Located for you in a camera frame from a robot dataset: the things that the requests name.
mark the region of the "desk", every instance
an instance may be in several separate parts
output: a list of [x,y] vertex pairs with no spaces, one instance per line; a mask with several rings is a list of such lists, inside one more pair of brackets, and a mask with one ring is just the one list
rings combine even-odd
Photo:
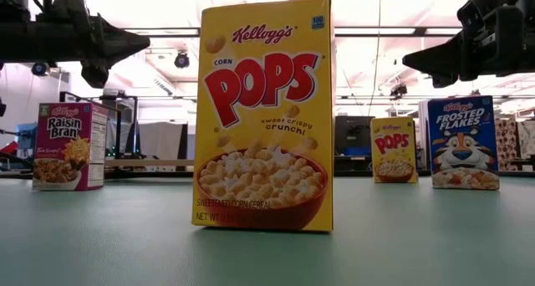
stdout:
[[193,227],[191,180],[0,181],[0,285],[530,285],[535,180],[499,192],[336,178],[332,234]]

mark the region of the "red bowl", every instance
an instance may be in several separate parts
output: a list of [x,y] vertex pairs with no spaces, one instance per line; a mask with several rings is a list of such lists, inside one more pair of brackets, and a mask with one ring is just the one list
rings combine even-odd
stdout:
[[[226,154],[211,159],[211,161],[219,161],[224,155]],[[329,177],[327,176],[325,169],[317,162],[301,155],[292,154],[292,156],[305,159],[307,161],[307,165],[311,166],[316,172],[320,172],[322,174],[324,178],[322,189],[318,194],[316,194],[315,197],[295,206],[277,209],[250,209],[233,206],[204,206],[209,213],[217,214],[217,218],[215,220],[217,226],[292,230],[300,230],[306,227],[307,224],[316,216],[316,213],[318,213],[318,210],[324,201]],[[199,192],[200,198],[216,199],[211,197],[204,191],[204,189],[201,188],[201,185],[198,182],[200,174],[201,170],[199,170],[196,175],[196,188]]]

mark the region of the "yellow cereal box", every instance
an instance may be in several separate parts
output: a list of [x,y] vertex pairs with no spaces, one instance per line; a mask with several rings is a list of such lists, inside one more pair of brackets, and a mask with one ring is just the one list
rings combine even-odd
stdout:
[[371,134],[375,182],[418,182],[413,119],[372,119]]
[[193,224],[333,229],[330,0],[202,13]]

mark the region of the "nutrition facts label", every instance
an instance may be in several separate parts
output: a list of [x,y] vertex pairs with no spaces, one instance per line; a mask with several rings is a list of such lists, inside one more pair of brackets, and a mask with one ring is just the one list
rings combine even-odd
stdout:
[[98,111],[93,112],[88,186],[100,186],[104,183],[106,121],[106,115],[100,114]]

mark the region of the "cereal bowl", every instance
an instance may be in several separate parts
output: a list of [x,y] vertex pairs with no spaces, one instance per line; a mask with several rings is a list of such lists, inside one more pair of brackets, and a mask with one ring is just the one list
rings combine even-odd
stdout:
[[500,187],[498,175],[475,168],[455,168],[437,172],[431,178],[433,187],[496,190]]
[[384,163],[380,163],[378,166],[375,167],[374,173],[376,176],[379,177],[379,179],[382,182],[386,182],[386,183],[408,182],[411,179],[412,175],[415,174],[415,168],[411,164],[404,162],[404,161],[397,161],[397,163],[400,166],[403,166],[405,168],[402,172],[395,172],[397,174],[387,174],[385,172],[382,172],[381,166]]
[[[36,178],[36,175],[42,174],[42,172],[39,172],[39,163],[42,163],[44,166],[46,166],[46,163],[55,163],[61,166],[65,166],[65,164],[68,164],[68,162],[57,160],[57,159],[37,159],[35,160],[35,168],[33,171],[33,187],[39,190],[65,190],[65,191],[72,191],[74,190],[82,178],[82,172],[81,171],[75,171],[72,170],[72,172],[66,172],[67,175],[70,175],[72,178],[65,177],[64,179],[57,179],[57,180],[51,180],[45,178],[38,179]],[[50,172],[53,176],[57,176],[57,172]]]
[[[310,166],[315,172],[321,174],[323,178],[321,188],[304,202],[296,203],[284,207],[244,207],[240,200],[228,201],[219,197],[214,197],[201,186],[201,170],[197,172],[196,180],[200,200],[203,201],[204,208],[210,213],[212,221],[217,225],[225,227],[245,227],[245,228],[270,228],[270,229],[303,229],[314,218],[321,207],[327,191],[327,172],[320,164],[310,160],[306,156],[290,153],[286,150],[281,152],[290,154],[306,161],[306,166]],[[227,154],[222,154],[210,161],[219,161]]]

